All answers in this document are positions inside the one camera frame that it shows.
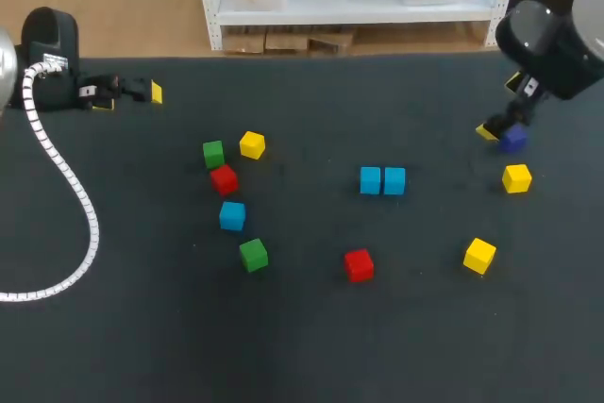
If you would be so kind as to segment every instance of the toy block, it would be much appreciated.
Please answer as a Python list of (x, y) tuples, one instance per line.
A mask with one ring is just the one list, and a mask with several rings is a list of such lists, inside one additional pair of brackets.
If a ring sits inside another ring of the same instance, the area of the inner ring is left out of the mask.
[(246, 156), (252, 160), (258, 160), (266, 147), (264, 136), (247, 131), (239, 141), (239, 147), (242, 150), (242, 156)]
[(379, 167), (361, 167), (361, 193), (378, 195), (381, 186)]
[(402, 195), (405, 193), (405, 176), (403, 168), (386, 167), (384, 170), (384, 195)]
[(485, 243), (483, 240), (476, 238), (468, 247), (463, 259), (463, 265), (470, 268), (481, 275), (487, 272), (493, 257), (495, 256), (496, 248), (494, 245)]
[(163, 103), (161, 85), (156, 84), (153, 80), (151, 80), (151, 102), (155, 104)]
[(228, 165), (223, 165), (216, 170), (212, 170), (210, 178), (212, 186), (222, 196), (234, 193), (239, 189), (237, 175)]
[(245, 205), (234, 202), (223, 203), (219, 219), (222, 230), (242, 231), (245, 222)]
[(344, 256), (344, 265), (351, 282), (363, 282), (374, 276), (374, 263), (367, 249), (348, 252)]
[(497, 142), (498, 138), (495, 137), (493, 134), (491, 134), (489, 131), (486, 130), (486, 128), (484, 127), (484, 125), (480, 125), (479, 127), (476, 128), (476, 132), (480, 135), (480, 137), (482, 137), (482, 139), (489, 141), (489, 142)]
[(223, 143), (220, 141), (204, 143), (204, 159), (209, 169), (215, 169), (225, 164)]
[(509, 165), (502, 180), (508, 193), (525, 193), (529, 190), (532, 175), (525, 164)]
[(499, 141), (499, 149), (505, 153), (521, 150), (527, 144), (529, 137), (522, 125), (516, 124), (508, 129)]
[(268, 266), (268, 254), (261, 240), (257, 239), (243, 243), (239, 246), (239, 250), (242, 254), (243, 266), (245, 266), (248, 273), (253, 273), (264, 266)]

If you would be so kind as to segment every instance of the black mat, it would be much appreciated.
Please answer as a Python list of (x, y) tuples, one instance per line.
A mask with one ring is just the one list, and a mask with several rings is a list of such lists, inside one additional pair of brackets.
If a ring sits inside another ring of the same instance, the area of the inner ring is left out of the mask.
[[(509, 157), (474, 132), (509, 100), (495, 54), (330, 60), (105, 60), (165, 105), (43, 115), (101, 224), (89, 273), (0, 306), (0, 398), (46, 402), (601, 402), (604, 87), (552, 102)], [(265, 134), (260, 161), (238, 156)], [(247, 204), (221, 231), (201, 144), (222, 139)], [(19, 111), (0, 131), (0, 290), (57, 283), (85, 219)], [(525, 162), (530, 193), (505, 195)], [(362, 197), (362, 165), (408, 169)], [(474, 237), (498, 248), (462, 269)], [(271, 264), (247, 275), (238, 245)], [(376, 278), (346, 282), (368, 247)]]

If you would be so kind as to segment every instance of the cable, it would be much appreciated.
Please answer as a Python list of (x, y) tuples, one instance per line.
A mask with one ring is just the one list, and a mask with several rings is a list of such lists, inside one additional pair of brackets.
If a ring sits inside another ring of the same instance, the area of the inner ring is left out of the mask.
[(60, 292), (67, 290), (73, 284), (75, 284), (84, 273), (88, 271), (91, 267), (92, 262), (94, 261), (94, 257), (96, 256), (96, 251), (98, 250), (99, 239), (100, 239), (100, 231), (98, 226), (98, 221), (96, 220), (96, 213), (94, 212), (94, 207), (92, 206), (91, 199), (88, 198), (86, 191), (80, 184), (72, 169), (67, 165), (63, 157), (57, 151), (57, 148), (50, 142), (44, 128), (42, 127), (42, 123), (38, 118), (38, 112), (36, 111), (36, 106), (34, 104), (33, 98), (33, 84), (36, 76), (44, 77), (50, 73), (58, 73), (62, 71), (62, 68), (57, 63), (36, 63), (31, 65), (29, 68), (25, 70), (25, 76), (23, 79), (23, 100), (25, 111), (27, 112), (27, 119), (31, 124), (31, 128), (34, 130), (38, 141), (40, 141), (40, 145), (46, 151), (50, 159), (57, 165), (59, 170), (63, 173), (63, 176), (67, 179), (72, 189), (77, 195), (79, 202), (82, 204), (82, 208), (86, 212), (86, 217), (88, 218), (88, 226), (90, 229), (91, 239), (88, 244), (88, 252), (86, 252), (86, 257), (84, 257), (84, 261), (77, 267), (75, 272), (67, 277), (62, 282), (58, 283), (53, 287), (46, 288), (45, 290), (39, 290), (37, 292), (29, 292), (29, 293), (0, 293), (0, 302), (26, 302), (26, 301), (35, 301), (38, 299), (44, 299), (46, 297), (50, 297), (55, 294), (59, 294)]

